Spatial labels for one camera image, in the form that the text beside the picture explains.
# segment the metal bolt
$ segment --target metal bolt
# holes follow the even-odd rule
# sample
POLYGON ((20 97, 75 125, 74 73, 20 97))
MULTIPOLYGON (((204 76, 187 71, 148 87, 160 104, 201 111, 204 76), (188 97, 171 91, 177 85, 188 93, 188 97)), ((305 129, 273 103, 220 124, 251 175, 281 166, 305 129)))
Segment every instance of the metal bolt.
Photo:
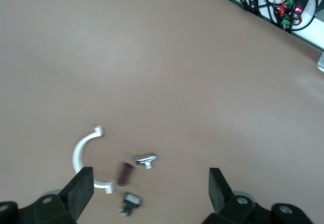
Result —
POLYGON ((241 205, 246 205, 248 204, 248 200, 246 198, 243 198, 243 197, 238 197, 237 199, 238 203, 241 204, 241 205))
POLYGON ((293 213, 293 210, 286 205, 281 205, 279 207, 279 210, 284 214, 292 214, 293 213))
POLYGON ((0 206, 0 212, 5 211, 7 209, 8 209, 8 205, 0 206))
POLYGON ((154 153, 149 153, 147 155, 138 156, 135 160, 137 165, 144 165, 145 169, 152 168, 152 161, 157 160, 157 155, 154 153))

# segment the silver metal part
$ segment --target silver metal part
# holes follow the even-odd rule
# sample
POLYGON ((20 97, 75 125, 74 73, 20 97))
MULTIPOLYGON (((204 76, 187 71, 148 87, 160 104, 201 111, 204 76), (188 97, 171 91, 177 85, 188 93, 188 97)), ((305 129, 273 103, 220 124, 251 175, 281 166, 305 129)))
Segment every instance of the silver metal part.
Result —
POLYGON ((279 210, 284 214, 292 214, 293 213, 293 210, 286 205, 281 205, 279 207, 279 210))
POLYGON ((130 193, 125 196, 125 200, 134 205, 140 205, 142 202, 142 198, 130 193))
POLYGON ((324 52, 320 55, 318 61, 317 61, 317 68, 324 72, 324 52))
POLYGON ((237 199, 238 203, 241 204, 241 205, 246 205, 248 204, 248 200, 246 198, 243 198, 243 197, 238 197, 237 199))
POLYGON ((152 161, 157 160, 157 155, 149 153, 147 155, 139 156, 135 162, 137 165, 144 165, 145 169, 152 168, 152 161))

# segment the screw hole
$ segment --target screw hole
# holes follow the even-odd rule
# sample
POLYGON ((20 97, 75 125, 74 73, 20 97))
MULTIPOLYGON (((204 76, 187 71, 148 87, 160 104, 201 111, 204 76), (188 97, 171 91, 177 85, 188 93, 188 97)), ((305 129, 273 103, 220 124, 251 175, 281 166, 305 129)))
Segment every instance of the screw hole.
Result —
POLYGON ((43 199, 42 203, 47 204, 47 203, 50 203, 51 201, 52 201, 52 197, 47 197, 47 198, 43 199))
POLYGON ((5 211, 7 209, 8 209, 8 205, 0 206, 0 212, 5 211))

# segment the brown table surface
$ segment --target brown table surface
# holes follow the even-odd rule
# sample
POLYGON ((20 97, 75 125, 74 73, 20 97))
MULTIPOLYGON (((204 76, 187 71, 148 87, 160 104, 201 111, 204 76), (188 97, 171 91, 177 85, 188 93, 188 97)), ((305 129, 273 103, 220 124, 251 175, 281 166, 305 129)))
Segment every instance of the brown table surface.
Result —
POLYGON ((95 194, 78 223, 201 223, 208 172, 265 208, 315 223, 324 207, 319 55, 224 0, 0 0, 0 200, 20 207, 74 176, 76 143, 103 125, 84 162, 126 187, 95 194), (124 192, 143 198, 126 218, 124 192))

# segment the screw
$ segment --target screw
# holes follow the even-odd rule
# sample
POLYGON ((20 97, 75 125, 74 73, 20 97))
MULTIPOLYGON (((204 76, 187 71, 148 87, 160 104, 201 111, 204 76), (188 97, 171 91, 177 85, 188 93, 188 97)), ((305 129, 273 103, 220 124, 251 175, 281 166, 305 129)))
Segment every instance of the screw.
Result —
POLYGON ((246 205, 248 204, 248 200, 246 198, 243 198, 243 197, 238 197, 237 199, 238 203, 241 204, 241 205, 246 205))
POLYGON ((293 210, 286 205, 281 205, 279 207, 279 210, 284 214, 292 214, 293 213, 293 210))
POLYGON ((149 153, 147 155, 139 156, 135 162, 137 165, 141 164, 144 165, 145 169, 151 169, 152 168, 152 161, 157 160, 157 156, 154 153, 149 153))

